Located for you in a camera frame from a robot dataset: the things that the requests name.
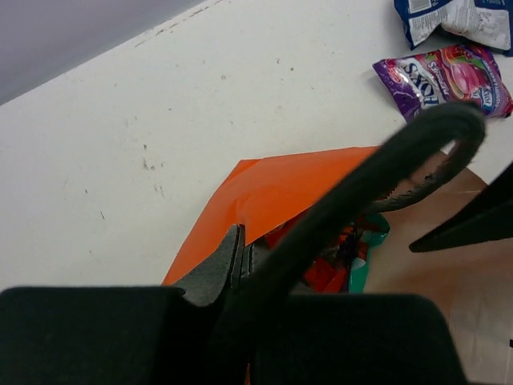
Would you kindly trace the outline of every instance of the candy packet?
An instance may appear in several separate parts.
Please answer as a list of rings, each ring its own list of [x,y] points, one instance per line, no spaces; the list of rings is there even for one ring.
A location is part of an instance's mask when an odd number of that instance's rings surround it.
[[[406,121],[419,111],[451,100],[478,104],[486,116],[507,117],[513,100],[491,52],[457,45],[373,65]]]
[[[414,49],[437,28],[513,56],[512,0],[394,0]]]

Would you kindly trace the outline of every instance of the orange paper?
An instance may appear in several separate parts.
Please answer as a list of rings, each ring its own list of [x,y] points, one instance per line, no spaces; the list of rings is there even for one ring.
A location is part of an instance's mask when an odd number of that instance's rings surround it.
[[[164,279],[170,285],[214,252],[232,225],[245,244],[305,211],[376,150],[343,148],[241,160],[216,190]]]

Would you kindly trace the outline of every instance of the gray wall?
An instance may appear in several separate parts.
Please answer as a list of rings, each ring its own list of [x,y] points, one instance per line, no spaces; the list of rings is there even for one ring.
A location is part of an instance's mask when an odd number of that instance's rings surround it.
[[[0,0],[0,104],[201,0]]]

